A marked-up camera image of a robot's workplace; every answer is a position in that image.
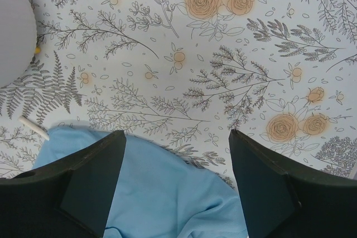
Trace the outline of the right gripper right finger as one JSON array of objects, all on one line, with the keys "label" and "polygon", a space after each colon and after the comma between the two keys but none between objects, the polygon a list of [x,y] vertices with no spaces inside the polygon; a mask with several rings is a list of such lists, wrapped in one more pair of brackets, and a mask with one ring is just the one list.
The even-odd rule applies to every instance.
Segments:
[{"label": "right gripper right finger", "polygon": [[229,136],[249,237],[356,237],[356,181],[276,153],[238,130]]}]

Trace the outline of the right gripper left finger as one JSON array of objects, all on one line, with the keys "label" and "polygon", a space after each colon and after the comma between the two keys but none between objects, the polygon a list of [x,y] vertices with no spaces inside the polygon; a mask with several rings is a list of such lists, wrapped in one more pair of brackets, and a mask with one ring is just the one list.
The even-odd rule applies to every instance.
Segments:
[{"label": "right gripper left finger", "polygon": [[103,237],[125,147],[116,130],[50,164],[1,178],[1,237]]}]

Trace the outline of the white round divided organizer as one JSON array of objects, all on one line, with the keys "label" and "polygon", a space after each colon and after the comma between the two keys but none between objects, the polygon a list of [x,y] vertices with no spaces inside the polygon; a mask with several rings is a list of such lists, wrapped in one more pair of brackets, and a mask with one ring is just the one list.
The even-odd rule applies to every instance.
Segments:
[{"label": "white round divided organizer", "polygon": [[1,0],[1,87],[20,77],[36,49],[37,27],[29,0]]}]

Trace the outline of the light blue cloth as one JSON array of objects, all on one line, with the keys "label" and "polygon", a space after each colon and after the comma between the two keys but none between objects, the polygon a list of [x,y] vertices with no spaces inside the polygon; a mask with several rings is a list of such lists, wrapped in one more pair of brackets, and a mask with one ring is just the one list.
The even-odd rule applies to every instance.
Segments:
[{"label": "light blue cloth", "polygon": [[247,237],[238,193],[147,140],[127,136],[105,237]]}]

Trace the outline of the white chalk stick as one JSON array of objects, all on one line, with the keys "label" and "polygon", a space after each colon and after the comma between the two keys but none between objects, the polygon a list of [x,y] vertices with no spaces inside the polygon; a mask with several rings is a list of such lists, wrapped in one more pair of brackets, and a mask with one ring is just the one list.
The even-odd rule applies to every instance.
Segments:
[{"label": "white chalk stick", "polygon": [[50,136],[46,131],[44,131],[42,128],[40,128],[38,125],[33,123],[32,121],[28,120],[24,116],[20,116],[18,120],[24,125],[30,128],[32,131],[36,132],[38,135],[43,137],[45,140],[50,140]]}]

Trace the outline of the floral table mat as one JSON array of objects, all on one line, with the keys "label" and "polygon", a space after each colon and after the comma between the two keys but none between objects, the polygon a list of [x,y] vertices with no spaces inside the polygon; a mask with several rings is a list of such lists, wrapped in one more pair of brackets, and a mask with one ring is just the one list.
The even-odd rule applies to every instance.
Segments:
[{"label": "floral table mat", "polygon": [[233,184],[228,134],[347,177],[356,0],[29,0],[39,53],[1,88],[1,176],[44,129],[124,130]]}]

